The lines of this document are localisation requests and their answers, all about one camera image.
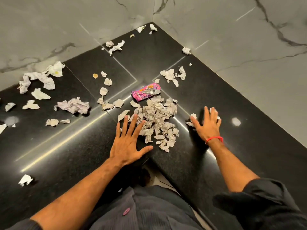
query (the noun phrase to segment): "shirt button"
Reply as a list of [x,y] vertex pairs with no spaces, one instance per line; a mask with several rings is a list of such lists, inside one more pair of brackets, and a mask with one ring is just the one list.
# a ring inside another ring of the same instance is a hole
[[128,207],[122,215],[125,216],[126,214],[128,214],[129,211],[130,211],[130,207]]

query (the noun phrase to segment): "bracelet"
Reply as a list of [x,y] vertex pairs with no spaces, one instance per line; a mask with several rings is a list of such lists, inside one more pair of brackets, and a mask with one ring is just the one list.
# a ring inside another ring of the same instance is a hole
[[208,141],[209,141],[209,140],[214,139],[214,138],[219,139],[219,140],[220,140],[220,142],[222,142],[222,143],[223,143],[223,137],[221,137],[221,136],[213,136],[213,137],[210,137],[209,139],[207,139],[207,140],[206,140],[206,144],[208,143]]

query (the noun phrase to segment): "purple snack wrapper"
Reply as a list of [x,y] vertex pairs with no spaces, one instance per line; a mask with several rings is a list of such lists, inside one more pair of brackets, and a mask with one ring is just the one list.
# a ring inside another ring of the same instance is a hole
[[146,98],[159,94],[161,92],[160,89],[161,87],[157,83],[151,83],[139,90],[132,91],[131,93],[135,100],[139,102]]

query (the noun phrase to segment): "black countertop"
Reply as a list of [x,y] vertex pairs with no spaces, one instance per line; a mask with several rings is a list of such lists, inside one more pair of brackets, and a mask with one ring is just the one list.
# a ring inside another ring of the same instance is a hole
[[[297,205],[307,212],[307,149],[196,57],[183,54],[182,46],[163,30],[158,28],[152,35],[149,31],[147,25],[141,33],[134,30],[114,39],[115,44],[126,43],[113,57],[99,46],[66,61],[63,77],[53,77],[56,88],[42,89],[52,98],[36,100],[40,109],[21,109],[34,99],[30,94],[34,88],[42,88],[39,81],[32,81],[26,94],[19,94],[17,85],[0,92],[0,124],[16,122],[16,128],[7,127],[0,135],[0,229],[30,217],[101,165],[115,137],[117,116],[125,109],[133,113],[131,90],[152,83],[160,70],[178,72],[180,66],[187,76],[184,81],[177,78],[179,87],[158,77],[162,97],[178,100],[178,114],[169,121],[180,136],[169,153],[161,151],[153,138],[154,149],[148,154],[179,193],[218,229],[240,228],[233,216],[213,207],[212,197],[227,191],[226,185],[212,152],[185,125],[189,114],[199,117],[203,106],[214,106],[223,120],[220,131],[227,147],[260,177],[285,183]],[[102,112],[96,103],[100,88],[106,87],[101,71],[113,81],[104,99],[125,100],[121,109]],[[53,110],[58,101],[74,97],[89,102],[88,115]],[[5,112],[7,102],[17,106]],[[45,126],[51,118],[69,118],[71,123]],[[233,118],[241,124],[235,126]],[[144,145],[140,137],[138,147]],[[18,181],[23,174],[32,175],[36,182],[21,187]]]

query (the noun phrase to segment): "person's left arm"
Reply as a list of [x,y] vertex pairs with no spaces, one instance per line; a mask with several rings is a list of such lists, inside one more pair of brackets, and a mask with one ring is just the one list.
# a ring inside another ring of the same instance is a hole
[[119,170],[153,149],[152,146],[147,146],[140,151],[136,150],[136,141],[144,122],[134,131],[136,124],[136,115],[134,115],[127,131],[128,117],[125,116],[122,132],[120,124],[117,123],[110,158],[30,219],[36,221],[44,230],[79,229],[93,211],[105,187]]

